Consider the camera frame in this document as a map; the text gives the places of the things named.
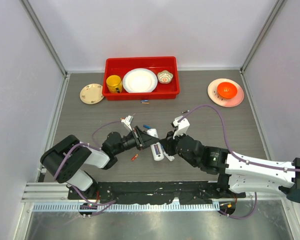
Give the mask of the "purple battery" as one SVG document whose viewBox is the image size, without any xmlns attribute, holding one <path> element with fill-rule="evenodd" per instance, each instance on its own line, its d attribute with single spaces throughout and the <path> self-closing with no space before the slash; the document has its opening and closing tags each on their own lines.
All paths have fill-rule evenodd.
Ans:
<svg viewBox="0 0 300 240">
<path fill-rule="evenodd" d="M 160 151 L 159 147 L 156 144 L 154 145 L 154 150 L 155 150 L 156 155 L 159 156 L 161 154 L 161 151 Z"/>
</svg>

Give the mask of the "white battery cover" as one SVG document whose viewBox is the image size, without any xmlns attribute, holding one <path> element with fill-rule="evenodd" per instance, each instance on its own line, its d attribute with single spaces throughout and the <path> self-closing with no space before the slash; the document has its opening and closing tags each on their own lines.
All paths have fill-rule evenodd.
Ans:
<svg viewBox="0 0 300 240">
<path fill-rule="evenodd" d="M 164 155 L 165 155 L 165 157 L 166 157 L 170 162 L 172 162 L 172 161 L 175 159 L 174 156 L 170 156 L 170 155 L 168 155 L 167 153 L 164 153 Z"/>
</svg>

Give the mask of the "white remote control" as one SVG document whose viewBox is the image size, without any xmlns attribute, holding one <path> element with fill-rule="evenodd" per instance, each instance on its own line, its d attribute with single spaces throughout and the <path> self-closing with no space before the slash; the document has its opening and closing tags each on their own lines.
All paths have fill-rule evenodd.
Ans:
<svg viewBox="0 0 300 240">
<path fill-rule="evenodd" d="M 146 132 L 152 137 L 159 138 L 157 130 L 155 128 L 148 129 Z M 150 146 L 150 149 L 154 161 L 158 162 L 164 159 L 164 154 L 162 152 L 162 148 L 159 142 L 152 144 Z"/>
</svg>

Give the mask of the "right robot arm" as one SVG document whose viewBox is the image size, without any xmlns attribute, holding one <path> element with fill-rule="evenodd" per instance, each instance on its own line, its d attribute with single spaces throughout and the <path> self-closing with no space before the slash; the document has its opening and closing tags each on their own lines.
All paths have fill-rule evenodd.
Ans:
<svg viewBox="0 0 300 240">
<path fill-rule="evenodd" d="M 168 155 L 178 155 L 194 168 L 218 176 L 216 193 L 223 198 L 245 192 L 284 195 L 300 204 L 300 158 L 269 161 L 225 148 L 204 146 L 189 135 L 172 131 L 159 141 Z"/>
</svg>

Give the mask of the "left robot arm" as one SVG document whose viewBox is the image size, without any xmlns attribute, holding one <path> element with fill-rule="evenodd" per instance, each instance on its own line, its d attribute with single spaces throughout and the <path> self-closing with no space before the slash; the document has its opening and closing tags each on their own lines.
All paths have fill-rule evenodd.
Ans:
<svg viewBox="0 0 300 240">
<path fill-rule="evenodd" d="M 117 155 L 136 148 L 139 151 L 159 142 L 157 136 L 152 136 L 138 126 L 126 136 L 113 131 L 108 134 L 101 148 L 81 142 L 74 135 L 69 135 L 54 147 L 46 151 L 40 158 L 40 163 L 53 175 L 59 184 L 67 183 L 70 190 L 83 198 L 90 200 L 99 190 L 98 183 L 82 165 L 108 170 L 117 161 Z"/>
</svg>

